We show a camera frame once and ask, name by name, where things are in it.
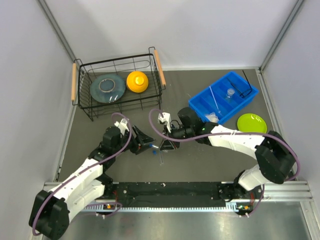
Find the blue-capped test tube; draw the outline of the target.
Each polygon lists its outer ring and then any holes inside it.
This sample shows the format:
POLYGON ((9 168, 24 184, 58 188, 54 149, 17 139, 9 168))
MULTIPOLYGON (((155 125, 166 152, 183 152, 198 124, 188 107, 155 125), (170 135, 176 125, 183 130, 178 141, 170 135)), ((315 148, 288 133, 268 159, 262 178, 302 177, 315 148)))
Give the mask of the blue-capped test tube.
POLYGON ((154 145, 154 144, 149 144, 149 147, 153 148, 153 149, 159 149, 159 147, 157 145, 154 145))
POLYGON ((157 160, 159 162, 160 165, 164 164, 164 157, 163 157, 163 153, 159 150, 153 150, 152 151, 153 155, 157 157, 157 160))

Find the plastic bag of cotton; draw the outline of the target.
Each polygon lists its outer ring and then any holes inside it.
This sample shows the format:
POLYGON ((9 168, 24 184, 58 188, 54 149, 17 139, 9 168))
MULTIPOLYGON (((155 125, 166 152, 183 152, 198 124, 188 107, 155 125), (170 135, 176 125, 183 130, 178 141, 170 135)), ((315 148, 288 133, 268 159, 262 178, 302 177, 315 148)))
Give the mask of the plastic bag of cotton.
POLYGON ((210 114, 206 114, 205 117, 212 123, 218 123, 219 122, 219 118, 216 115, 215 112, 212 112, 210 114))

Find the glass stirring rod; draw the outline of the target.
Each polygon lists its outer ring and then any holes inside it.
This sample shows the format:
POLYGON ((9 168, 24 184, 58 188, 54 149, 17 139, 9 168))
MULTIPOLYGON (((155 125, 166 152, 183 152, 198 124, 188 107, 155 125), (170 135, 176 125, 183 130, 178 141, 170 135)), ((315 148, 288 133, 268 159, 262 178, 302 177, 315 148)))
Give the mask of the glass stirring rod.
POLYGON ((220 108, 219 108, 219 106, 218 106, 218 102, 217 102, 217 100, 216 100, 216 97, 215 97, 215 94, 214 94, 214 92, 213 92, 212 87, 209 86, 209 89, 210 89, 212 98, 213 98, 213 100, 214 100, 214 104, 215 104, 215 106, 216 106, 217 112, 222 116, 222 112, 221 112, 221 110, 220 110, 220 108))

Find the small clear glass flask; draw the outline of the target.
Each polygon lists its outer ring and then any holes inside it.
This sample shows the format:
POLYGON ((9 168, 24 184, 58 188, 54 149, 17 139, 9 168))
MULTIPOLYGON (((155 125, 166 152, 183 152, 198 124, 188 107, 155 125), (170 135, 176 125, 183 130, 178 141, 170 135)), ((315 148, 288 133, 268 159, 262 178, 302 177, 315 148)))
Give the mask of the small clear glass flask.
POLYGON ((232 101, 232 97, 235 94, 235 90, 233 88, 228 88, 226 95, 225 95, 225 100, 230 103, 232 101))

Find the black wire ring stand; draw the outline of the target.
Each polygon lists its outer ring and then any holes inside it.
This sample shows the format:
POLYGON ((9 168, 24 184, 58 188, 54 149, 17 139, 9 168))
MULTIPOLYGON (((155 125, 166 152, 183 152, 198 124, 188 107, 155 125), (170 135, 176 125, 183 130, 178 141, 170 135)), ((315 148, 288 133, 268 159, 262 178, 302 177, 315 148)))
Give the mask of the black wire ring stand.
POLYGON ((242 70, 242 76, 230 72, 227 74, 226 79, 242 99, 245 99, 253 92, 253 87, 244 70, 242 70))

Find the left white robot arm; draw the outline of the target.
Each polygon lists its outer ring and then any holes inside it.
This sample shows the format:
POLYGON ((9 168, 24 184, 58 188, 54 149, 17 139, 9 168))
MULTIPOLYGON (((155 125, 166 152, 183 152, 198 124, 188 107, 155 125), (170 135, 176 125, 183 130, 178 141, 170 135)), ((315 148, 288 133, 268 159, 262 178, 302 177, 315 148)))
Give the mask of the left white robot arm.
POLYGON ((33 235, 60 239, 85 207, 113 194, 113 181, 105 172, 117 155, 125 151, 138 155, 154 141, 136 126, 128 128, 117 122, 108 127, 98 147, 74 173, 51 190, 41 190, 36 195, 28 223, 33 235))

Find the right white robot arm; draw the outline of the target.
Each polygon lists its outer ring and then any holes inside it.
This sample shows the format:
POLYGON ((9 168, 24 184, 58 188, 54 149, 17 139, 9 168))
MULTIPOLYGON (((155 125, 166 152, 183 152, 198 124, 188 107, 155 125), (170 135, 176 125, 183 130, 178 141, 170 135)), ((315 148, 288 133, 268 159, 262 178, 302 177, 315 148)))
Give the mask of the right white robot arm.
POLYGON ((239 198, 245 198, 254 188, 266 183, 283 184, 297 162, 293 150, 275 131, 248 134, 232 130, 216 122, 202 121, 189 107, 181 109, 178 118, 178 125, 174 125, 169 113, 158 114, 157 120, 164 126, 163 145, 177 149, 181 142, 191 140, 233 150, 257 161, 254 167, 242 171, 234 180, 233 192, 239 198))

